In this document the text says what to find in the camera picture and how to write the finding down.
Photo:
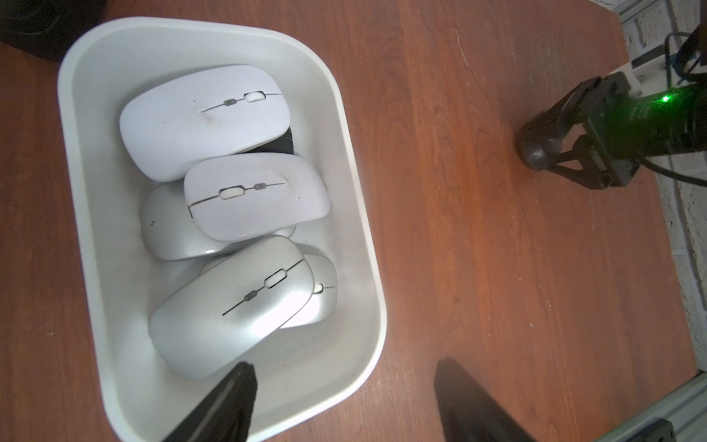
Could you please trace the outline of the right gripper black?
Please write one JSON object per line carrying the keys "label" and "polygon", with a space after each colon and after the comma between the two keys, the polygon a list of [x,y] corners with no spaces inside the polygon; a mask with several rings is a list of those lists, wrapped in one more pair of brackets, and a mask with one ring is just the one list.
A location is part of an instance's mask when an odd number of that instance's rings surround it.
{"label": "right gripper black", "polygon": [[653,158],[706,150],[706,75],[680,73],[690,84],[635,98],[619,71],[593,77],[524,125],[527,138],[565,138],[587,114],[590,96],[598,100],[584,122],[587,134],[563,152],[549,171],[589,190],[626,185],[640,167],[678,182],[706,180],[672,171]]}

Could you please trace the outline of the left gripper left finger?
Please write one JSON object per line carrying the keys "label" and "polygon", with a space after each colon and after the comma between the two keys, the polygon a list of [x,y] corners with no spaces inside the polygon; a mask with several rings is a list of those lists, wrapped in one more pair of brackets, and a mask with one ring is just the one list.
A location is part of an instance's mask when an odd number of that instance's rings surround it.
{"label": "left gripper left finger", "polygon": [[246,441],[257,390],[254,365],[240,362],[165,441]]}

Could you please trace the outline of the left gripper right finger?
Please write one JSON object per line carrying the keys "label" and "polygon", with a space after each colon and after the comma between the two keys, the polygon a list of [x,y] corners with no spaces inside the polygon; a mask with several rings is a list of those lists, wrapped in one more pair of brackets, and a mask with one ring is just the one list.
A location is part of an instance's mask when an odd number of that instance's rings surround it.
{"label": "left gripper right finger", "polygon": [[434,387],[445,440],[535,441],[454,359],[437,363]]}

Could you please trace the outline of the black mouse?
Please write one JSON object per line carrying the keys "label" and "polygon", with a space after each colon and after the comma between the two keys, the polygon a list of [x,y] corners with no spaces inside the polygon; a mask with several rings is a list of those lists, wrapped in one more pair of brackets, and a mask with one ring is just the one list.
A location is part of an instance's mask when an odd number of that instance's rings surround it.
{"label": "black mouse", "polygon": [[562,152],[563,138],[523,128],[518,132],[517,153],[533,171],[546,171],[554,166]]}
{"label": "black mouse", "polygon": [[294,154],[294,140],[292,135],[292,130],[290,128],[280,137],[272,140],[271,142],[259,145],[251,150],[243,151],[243,154],[254,154],[254,153],[279,153],[279,154]]}

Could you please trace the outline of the white mouse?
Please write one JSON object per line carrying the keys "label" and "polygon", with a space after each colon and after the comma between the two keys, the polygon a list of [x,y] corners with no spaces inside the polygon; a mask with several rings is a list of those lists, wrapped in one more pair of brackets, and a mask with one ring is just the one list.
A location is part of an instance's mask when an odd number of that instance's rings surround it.
{"label": "white mouse", "polygon": [[226,322],[255,339],[328,318],[337,302],[337,274],[323,256],[243,250],[208,263],[193,290],[193,319]]}
{"label": "white mouse", "polygon": [[270,237],[191,281],[155,310],[149,335],[170,369],[209,377],[298,314],[311,299],[313,272],[298,246]]}
{"label": "white mouse", "polygon": [[331,211],[318,171],[295,155],[212,158],[190,169],[183,186],[193,221],[216,241],[261,237]]}
{"label": "white mouse", "polygon": [[130,157],[155,182],[180,180],[203,160],[270,143],[290,123],[282,90],[249,64],[206,69],[151,88],[126,104],[119,119]]}

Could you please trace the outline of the silver mouse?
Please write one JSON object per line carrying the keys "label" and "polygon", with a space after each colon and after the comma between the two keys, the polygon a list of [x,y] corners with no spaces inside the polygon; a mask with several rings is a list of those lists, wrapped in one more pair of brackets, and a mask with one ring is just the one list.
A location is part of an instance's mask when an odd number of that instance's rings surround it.
{"label": "silver mouse", "polygon": [[227,254],[256,241],[224,242],[206,236],[193,221],[181,182],[152,190],[141,206],[140,222],[147,250],[168,262]]}

